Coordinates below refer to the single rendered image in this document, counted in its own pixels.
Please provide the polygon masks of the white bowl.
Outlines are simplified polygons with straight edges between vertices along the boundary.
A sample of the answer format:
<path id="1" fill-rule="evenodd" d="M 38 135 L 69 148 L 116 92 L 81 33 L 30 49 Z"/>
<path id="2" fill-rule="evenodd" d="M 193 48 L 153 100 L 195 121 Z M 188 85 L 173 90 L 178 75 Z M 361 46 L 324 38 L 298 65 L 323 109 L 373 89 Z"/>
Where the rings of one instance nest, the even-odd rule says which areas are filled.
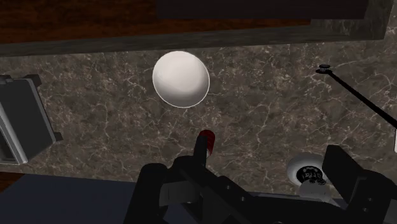
<path id="1" fill-rule="evenodd" d="M 184 51 L 161 56 L 154 65 L 152 82 L 158 96 L 176 108 L 200 104 L 207 96 L 211 83 L 205 64 Z"/>

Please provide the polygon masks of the white cup with black print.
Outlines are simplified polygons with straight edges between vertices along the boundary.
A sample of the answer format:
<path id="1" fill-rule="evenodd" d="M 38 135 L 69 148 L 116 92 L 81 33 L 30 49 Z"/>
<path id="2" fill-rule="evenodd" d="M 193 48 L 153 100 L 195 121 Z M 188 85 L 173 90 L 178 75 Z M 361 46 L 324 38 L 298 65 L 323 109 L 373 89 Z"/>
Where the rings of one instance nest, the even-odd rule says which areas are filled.
<path id="1" fill-rule="evenodd" d="M 298 195 L 304 198 L 331 202 L 327 176 L 322 169 L 323 157 L 301 153 L 292 158 L 286 168 L 289 180 L 298 186 Z"/>

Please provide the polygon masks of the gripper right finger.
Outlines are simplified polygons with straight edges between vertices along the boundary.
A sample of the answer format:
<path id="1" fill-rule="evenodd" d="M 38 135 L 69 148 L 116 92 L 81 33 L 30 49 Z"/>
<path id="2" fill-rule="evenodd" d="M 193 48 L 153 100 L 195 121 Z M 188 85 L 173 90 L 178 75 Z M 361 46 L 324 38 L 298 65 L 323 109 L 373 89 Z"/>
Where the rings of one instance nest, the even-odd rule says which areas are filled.
<path id="1" fill-rule="evenodd" d="M 384 224 L 397 185 L 383 174 L 362 168 L 338 145 L 327 146 L 322 170 L 347 203 L 352 224 Z"/>

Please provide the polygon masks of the black long-handled kitchen tool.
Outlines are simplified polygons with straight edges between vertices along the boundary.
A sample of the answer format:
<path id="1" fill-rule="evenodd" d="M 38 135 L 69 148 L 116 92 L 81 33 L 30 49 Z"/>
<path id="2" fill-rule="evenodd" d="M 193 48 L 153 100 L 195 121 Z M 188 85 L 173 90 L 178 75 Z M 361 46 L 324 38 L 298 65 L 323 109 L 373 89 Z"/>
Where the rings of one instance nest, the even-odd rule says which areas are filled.
<path id="1" fill-rule="evenodd" d="M 360 94 L 357 90 L 348 85 L 345 81 L 339 78 L 333 71 L 330 69 L 330 65 L 328 64 L 320 64 L 319 68 L 316 70 L 318 74 L 327 74 L 331 78 L 333 78 L 338 84 L 343 86 L 347 91 L 349 91 L 352 95 L 354 95 L 357 99 L 359 99 L 363 104 L 368 106 L 372 111 L 378 114 L 381 118 L 383 118 L 387 123 L 394 127 L 394 152 L 397 153 L 397 120 L 393 118 L 391 115 L 386 113 L 383 109 L 376 106 L 372 101 L 367 99 L 365 96 Z"/>

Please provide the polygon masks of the red cylindrical container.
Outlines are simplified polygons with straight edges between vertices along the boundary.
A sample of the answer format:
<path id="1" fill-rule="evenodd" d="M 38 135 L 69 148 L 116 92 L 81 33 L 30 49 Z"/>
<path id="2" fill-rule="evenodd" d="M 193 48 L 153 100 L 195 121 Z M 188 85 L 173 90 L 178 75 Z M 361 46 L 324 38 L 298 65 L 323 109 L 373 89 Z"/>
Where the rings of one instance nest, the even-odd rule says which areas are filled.
<path id="1" fill-rule="evenodd" d="M 214 142 L 215 142 L 215 134 L 211 130 L 202 130 L 199 133 L 199 136 L 205 136 L 207 138 L 207 157 L 212 155 Z"/>

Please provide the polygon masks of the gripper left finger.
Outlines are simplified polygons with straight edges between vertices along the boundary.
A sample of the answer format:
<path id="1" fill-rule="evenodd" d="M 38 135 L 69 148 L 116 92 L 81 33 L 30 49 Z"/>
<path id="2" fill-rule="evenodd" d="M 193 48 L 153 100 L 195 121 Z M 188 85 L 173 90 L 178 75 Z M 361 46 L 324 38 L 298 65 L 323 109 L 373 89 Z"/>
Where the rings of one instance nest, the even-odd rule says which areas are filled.
<path id="1" fill-rule="evenodd" d="M 169 224 L 169 206 L 181 204 L 198 224 L 248 224 L 243 214 L 248 193 L 226 177 L 205 168 L 207 138 L 197 137 L 192 156 L 177 157 L 172 166 L 142 167 L 123 224 Z"/>

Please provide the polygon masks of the grey boxy appliance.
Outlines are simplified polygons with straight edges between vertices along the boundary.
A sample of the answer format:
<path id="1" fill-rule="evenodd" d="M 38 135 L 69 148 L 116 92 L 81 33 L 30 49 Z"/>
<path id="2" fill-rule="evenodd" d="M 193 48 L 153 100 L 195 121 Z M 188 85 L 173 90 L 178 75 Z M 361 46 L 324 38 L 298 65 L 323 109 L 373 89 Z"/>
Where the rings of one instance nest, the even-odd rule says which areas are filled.
<path id="1" fill-rule="evenodd" d="M 0 164 L 21 165 L 63 140 L 38 93 L 37 74 L 0 75 Z"/>

